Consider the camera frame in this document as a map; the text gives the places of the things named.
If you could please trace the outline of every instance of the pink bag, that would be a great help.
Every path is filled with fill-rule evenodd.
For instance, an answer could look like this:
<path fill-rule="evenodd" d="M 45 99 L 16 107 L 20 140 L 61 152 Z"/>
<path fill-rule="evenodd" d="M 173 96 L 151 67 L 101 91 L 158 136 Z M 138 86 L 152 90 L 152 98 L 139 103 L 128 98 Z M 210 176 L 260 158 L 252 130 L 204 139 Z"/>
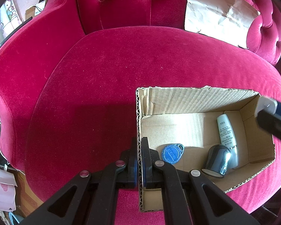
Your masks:
<path fill-rule="evenodd" d="M 14 175 L 0 169 L 0 210 L 12 212 L 16 209 L 15 186 L 17 184 Z"/>

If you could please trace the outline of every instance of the blue key fob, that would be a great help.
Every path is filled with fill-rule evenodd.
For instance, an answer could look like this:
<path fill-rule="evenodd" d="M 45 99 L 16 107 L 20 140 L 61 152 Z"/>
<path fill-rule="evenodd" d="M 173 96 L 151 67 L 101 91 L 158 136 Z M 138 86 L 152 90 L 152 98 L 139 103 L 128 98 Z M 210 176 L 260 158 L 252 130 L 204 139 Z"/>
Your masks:
<path fill-rule="evenodd" d="M 182 144 L 167 145 L 162 150 L 161 158 L 165 162 L 168 162 L 170 164 L 175 164 L 180 160 L 183 152 L 184 152 L 184 146 Z"/>

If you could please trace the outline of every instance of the tufted backrest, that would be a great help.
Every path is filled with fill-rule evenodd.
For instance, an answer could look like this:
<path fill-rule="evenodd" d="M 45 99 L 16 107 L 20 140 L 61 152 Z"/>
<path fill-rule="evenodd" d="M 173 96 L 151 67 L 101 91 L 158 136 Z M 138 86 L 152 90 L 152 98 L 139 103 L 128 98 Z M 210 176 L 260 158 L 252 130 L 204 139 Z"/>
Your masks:
<path fill-rule="evenodd" d="M 271 0 L 246 0 L 260 11 L 247 46 L 272 65 L 281 55 L 281 13 Z M 184 29 L 187 0 L 77 0 L 86 34 L 124 26 L 166 26 Z"/>

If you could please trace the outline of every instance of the wooden floor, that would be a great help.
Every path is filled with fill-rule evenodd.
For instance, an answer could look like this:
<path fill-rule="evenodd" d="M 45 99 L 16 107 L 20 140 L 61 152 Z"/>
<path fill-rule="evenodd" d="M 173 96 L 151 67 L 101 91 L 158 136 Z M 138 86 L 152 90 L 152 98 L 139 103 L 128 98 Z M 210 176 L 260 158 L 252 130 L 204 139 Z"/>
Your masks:
<path fill-rule="evenodd" d="M 15 214 L 27 217 L 43 202 L 32 192 L 27 184 L 26 177 L 20 172 L 14 172 L 18 187 L 16 187 L 16 206 Z"/>

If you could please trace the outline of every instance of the tube cap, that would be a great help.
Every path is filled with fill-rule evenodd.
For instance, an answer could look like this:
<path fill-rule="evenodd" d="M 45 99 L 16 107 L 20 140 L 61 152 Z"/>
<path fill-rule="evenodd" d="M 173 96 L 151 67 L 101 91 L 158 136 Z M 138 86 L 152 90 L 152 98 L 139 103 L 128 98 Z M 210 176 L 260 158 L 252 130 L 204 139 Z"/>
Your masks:
<path fill-rule="evenodd" d="M 212 177 L 223 178 L 231 158 L 231 151 L 224 145 L 214 145 L 208 151 L 206 166 L 202 171 Z"/>
<path fill-rule="evenodd" d="M 161 158 L 165 162 L 168 162 L 170 164 L 175 164 L 180 160 L 183 152 L 184 152 L 184 146 L 182 144 L 167 145 L 162 150 Z"/>

